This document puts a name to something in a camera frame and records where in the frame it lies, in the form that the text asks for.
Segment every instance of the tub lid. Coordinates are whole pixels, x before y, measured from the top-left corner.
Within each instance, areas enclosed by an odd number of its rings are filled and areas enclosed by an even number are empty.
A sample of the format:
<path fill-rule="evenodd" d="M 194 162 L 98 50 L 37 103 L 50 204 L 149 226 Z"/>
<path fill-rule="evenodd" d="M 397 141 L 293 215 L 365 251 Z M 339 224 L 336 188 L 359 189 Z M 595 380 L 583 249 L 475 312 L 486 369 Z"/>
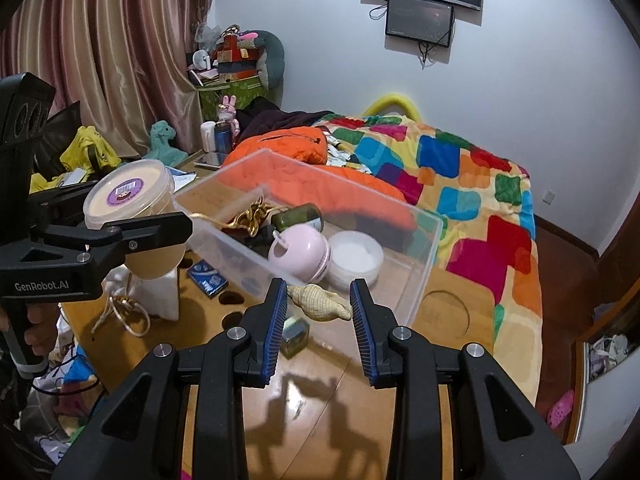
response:
<path fill-rule="evenodd" d="M 112 171 L 91 190 L 82 211 L 89 229 L 100 229 L 113 220 L 134 218 L 174 192 L 174 180 L 164 164 L 155 159 L 131 162 Z"/>

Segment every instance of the white round container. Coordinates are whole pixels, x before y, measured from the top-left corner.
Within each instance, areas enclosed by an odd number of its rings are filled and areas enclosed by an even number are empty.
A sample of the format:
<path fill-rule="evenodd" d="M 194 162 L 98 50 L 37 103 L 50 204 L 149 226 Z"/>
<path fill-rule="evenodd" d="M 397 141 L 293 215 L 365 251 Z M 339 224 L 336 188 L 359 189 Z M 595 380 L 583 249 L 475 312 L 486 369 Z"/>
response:
<path fill-rule="evenodd" d="M 359 231 L 341 231 L 329 238 L 331 263 L 326 278 L 334 287 L 349 290 L 351 282 L 363 278 L 371 286 L 385 258 L 382 246 Z"/>
<path fill-rule="evenodd" d="M 89 229 L 114 220 L 174 211 L 174 179 L 159 160 L 137 160 L 108 174 L 91 190 L 82 211 Z M 127 268 L 142 280 L 155 280 L 175 268 L 185 244 L 128 254 Z"/>

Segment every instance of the small green box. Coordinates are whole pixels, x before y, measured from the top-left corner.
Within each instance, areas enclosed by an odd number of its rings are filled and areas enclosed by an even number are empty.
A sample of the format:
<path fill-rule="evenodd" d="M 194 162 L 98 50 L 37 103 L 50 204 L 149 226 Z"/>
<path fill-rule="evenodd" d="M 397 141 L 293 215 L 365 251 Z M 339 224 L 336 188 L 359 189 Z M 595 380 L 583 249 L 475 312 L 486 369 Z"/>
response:
<path fill-rule="evenodd" d="M 218 105 L 225 95 L 236 96 L 236 108 L 245 108 L 256 97 L 269 97 L 270 92 L 260 84 L 258 76 L 231 83 L 218 82 L 197 87 L 203 121 L 218 120 Z"/>

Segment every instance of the pink slipper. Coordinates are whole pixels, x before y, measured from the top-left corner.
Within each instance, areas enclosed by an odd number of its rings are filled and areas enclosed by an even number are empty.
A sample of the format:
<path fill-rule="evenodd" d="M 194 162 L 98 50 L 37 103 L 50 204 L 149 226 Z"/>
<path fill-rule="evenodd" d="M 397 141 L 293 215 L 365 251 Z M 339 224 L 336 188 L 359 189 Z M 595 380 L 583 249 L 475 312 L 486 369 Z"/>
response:
<path fill-rule="evenodd" d="M 571 413 L 574 408 L 574 391 L 569 390 L 556 402 L 546 414 L 547 425 L 554 430 Z"/>

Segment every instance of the purple label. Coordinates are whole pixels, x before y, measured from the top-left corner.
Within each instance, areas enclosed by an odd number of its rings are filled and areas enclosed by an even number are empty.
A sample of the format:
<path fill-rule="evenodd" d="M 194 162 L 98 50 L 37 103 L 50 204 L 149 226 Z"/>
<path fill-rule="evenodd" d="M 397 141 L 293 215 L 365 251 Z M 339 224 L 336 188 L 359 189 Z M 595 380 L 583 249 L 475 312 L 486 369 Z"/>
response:
<path fill-rule="evenodd" d="M 107 204 L 120 205 L 127 203 L 135 197 L 145 186 L 145 181 L 141 178 L 131 178 L 122 184 L 114 187 L 107 197 Z"/>

